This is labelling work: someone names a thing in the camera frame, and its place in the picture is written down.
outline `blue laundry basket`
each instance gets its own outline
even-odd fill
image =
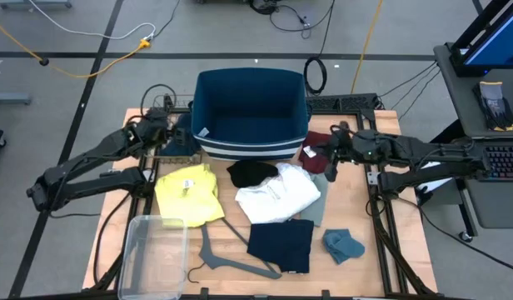
[[[289,159],[307,132],[301,74],[253,67],[199,74],[192,134],[210,157]]]

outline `white shirt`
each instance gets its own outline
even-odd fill
[[[284,222],[321,196],[301,167],[283,162],[276,167],[279,176],[238,190],[236,200],[252,224]]]

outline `yellow cable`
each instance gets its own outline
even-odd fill
[[[25,51],[26,53],[29,53],[32,57],[36,58],[39,62],[41,62],[41,61],[43,60],[41,57],[39,57],[36,53],[34,53],[33,51],[31,51],[29,48],[27,48],[27,47],[23,46],[23,45],[22,45],[22,44],[21,44],[21,43],[20,43],[16,38],[14,38],[10,33],[8,33],[8,31],[7,31],[5,28],[3,28],[3,27],[1,26],[1,24],[0,24],[0,31],[1,31],[4,35],[6,35],[8,38],[10,38],[13,42],[15,42],[15,43],[16,43],[16,44],[17,44],[21,49],[23,49],[23,51]],[[72,74],[72,73],[69,73],[69,72],[67,72],[67,71],[65,71],[65,70],[62,70],[62,69],[61,69],[61,68],[59,68],[59,67],[54,67],[54,66],[52,66],[51,64],[48,64],[48,66],[49,66],[51,69],[53,69],[53,70],[55,70],[55,71],[57,71],[57,72],[60,72],[60,73],[62,73],[62,74],[68,75],[69,77],[72,77],[72,78],[91,78],[91,77],[94,77],[94,76],[97,76],[97,75],[99,75],[99,74],[101,74],[101,73],[106,72],[106,70],[108,70],[108,69],[109,69],[110,67],[112,67],[114,64],[119,63],[119,62],[121,62],[122,60],[124,60],[125,58],[129,58],[129,57],[130,57],[130,56],[132,56],[134,53],[137,53],[137,52],[138,52],[138,51],[140,51],[141,49],[143,49],[143,48],[149,48],[150,46],[151,46],[151,44],[150,44],[148,41],[146,41],[146,40],[142,39],[142,40],[140,40],[140,45],[139,45],[136,49],[132,50],[132,52],[130,52],[130,53],[128,53],[127,55],[122,56],[122,57],[120,57],[120,58],[118,58],[118,59],[114,60],[113,62],[109,63],[106,67],[104,67],[103,69],[99,70],[98,72],[95,72],[95,73],[92,73],[92,74],[88,74],[88,75],[77,75],[77,74]]]
[[[379,18],[379,13],[381,12],[382,0],[379,0],[379,4],[376,7],[375,16],[373,16],[373,20],[371,21],[370,30],[367,32],[366,41],[364,42],[364,48],[362,49],[362,54],[360,55],[360,61],[358,62],[358,66],[356,67],[355,77],[353,78],[353,84],[351,86],[351,94],[355,92],[356,78],[358,77],[358,73],[362,67],[362,62],[364,61],[364,55],[366,55],[367,46],[370,44],[371,34],[373,33],[373,28],[375,28],[376,20]]]

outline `dark red cloth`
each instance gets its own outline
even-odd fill
[[[325,167],[329,161],[321,154],[317,154],[315,157],[310,158],[306,155],[303,148],[306,146],[318,146],[324,143],[328,143],[331,139],[330,134],[311,132],[309,131],[306,135],[305,142],[303,142],[301,154],[299,154],[299,161],[303,163],[303,168],[310,173],[320,174],[325,172]]]

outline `gray cloth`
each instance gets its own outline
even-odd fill
[[[321,196],[301,211],[301,219],[313,221],[315,226],[320,227],[323,213],[325,213],[326,193],[329,188],[329,182],[326,180],[324,173],[311,174],[310,179],[316,185],[317,190],[320,191]]]
[[[327,229],[323,244],[337,264],[349,258],[359,258],[365,252],[364,246],[351,237],[349,229]]]

